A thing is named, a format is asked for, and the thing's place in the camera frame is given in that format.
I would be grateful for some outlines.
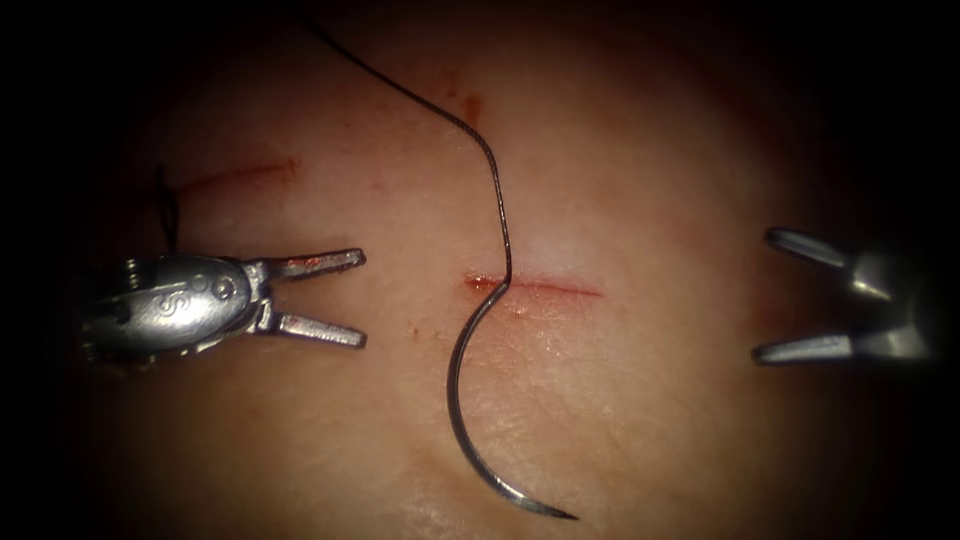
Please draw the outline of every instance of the red blood mark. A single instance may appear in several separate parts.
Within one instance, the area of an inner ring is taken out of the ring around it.
[[[299,159],[287,158],[282,163],[278,164],[254,165],[239,169],[231,169],[221,173],[191,179],[177,191],[193,191],[204,186],[227,181],[252,181],[269,175],[281,175],[280,182],[283,184],[288,184],[290,179],[292,179],[296,174],[297,170],[300,169],[300,164],[301,163]]]
[[[327,262],[328,259],[326,257],[307,257],[304,259],[289,259],[283,261],[283,265],[296,268],[314,268]]]
[[[483,101],[481,101],[480,96],[470,94],[463,98],[460,104],[463,106],[463,119],[476,128],[477,122],[480,120],[480,110],[483,108]]]
[[[463,280],[463,284],[468,287],[473,287],[474,289],[479,290],[489,290],[493,289],[497,285],[500,285],[500,282],[503,281],[501,278],[494,278],[490,276],[484,276],[482,274],[467,274]],[[566,294],[575,294],[579,296],[595,296],[602,298],[603,295],[597,291],[592,291],[590,289],[579,289],[572,286],[559,285],[556,283],[551,283],[545,280],[539,279],[526,279],[514,277],[513,281],[510,284],[511,287],[518,287],[521,289],[534,289],[534,290],[547,290],[553,292],[560,292]]]

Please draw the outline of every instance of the surgical instrument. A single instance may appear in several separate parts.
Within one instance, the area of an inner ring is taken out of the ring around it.
[[[774,227],[770,247],[840,275],[860,301],[863,320],[848,332],[762,345],[758,365],[845,362],[922,364],[940,353],[940,298],[930,274],[910,259],[876,249],[849,249],[809,234]]]

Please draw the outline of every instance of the metal forceps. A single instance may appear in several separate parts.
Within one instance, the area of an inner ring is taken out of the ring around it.
[[[366,262],[357,248],[246,261],[171,254],[130,259],[86,280],[85,351],[120,356],[199,353],[240,334],[276,335],[363,348],[360,330],[277,311],[271,282],[343,272]]]
[[[914,261],[871,249],[848,249],[809,234],[776,227],[770,247],[837,273],[859,301],[862,320],[844,333],[762,345],[759,365],[866,360],[919,364],[941,353],[942,311],[929,275]]]

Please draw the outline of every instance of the blood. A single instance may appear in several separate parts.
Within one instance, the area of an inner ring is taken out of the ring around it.
[[[215,184],[219,182],[224,182],[227,180],[247,180],[254,179],[259,176],[271,175],[271,174],[284,174],[283,183],[287,183],[288,178],[292,177],[297,170],[300,169],[301,162],[296,158],[287,158],[283,163],[272,164],[272,165],[253,165],[250,167],[242,167],[239,169],[231,169],[217,174],[212,174],[208,176],[201,176],[199,178],[194,178],[186,182],[184,187],[180,188],[177,191],[188,191],[201,188],[206,185]]]
[[[497,285],[500,285],[501,281],[503,281],[501,278],[493,278],[490,276],[484,276],[482,274],[467,274],[467,276],[463,280],[463,284],[468,287],[473,287],[474,289],[477,289],[477,290],[485,290],[485,289],[492,289]],[[513,281],[510,282],[510,286],[521,288],[521,289],[547,290],[547,291],[554,291],[554,292],[565,293],[565,294],[574,294],[579,296],[594,296],[598,298],[603,297],[602,294],[594,290],[560,285],[557,283],[551,283],[549,281],[544,281],[539,279],[514,277]]]

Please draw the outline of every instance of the skin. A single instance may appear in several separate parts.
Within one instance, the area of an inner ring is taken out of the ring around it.
[[[66,440],[105,527],[197,539],[859,530],[878,485],[863,452],[884,435],[864,381],[749,359],[757,343],[837,322],[829,282],[765,248],[764,229],[849,225],[819,114],[783,90],[775,59],[741,57],[749,40],[722,21],[616,6],[364,9],[313,13],[473,125],[501,170],[516,286],[467,349],[467,427],[495,471],[581,521],[504,502],[450,431],[447,363],[489,291],[472,279],[503,274],[483,155],[277,12],[212,32],[104,151],[78,252],[164,251],[150,202],[164,163],[183,252],[362,247],[366,266],[275,293],[369,343],[245,336],[124,378],[79,370]]]

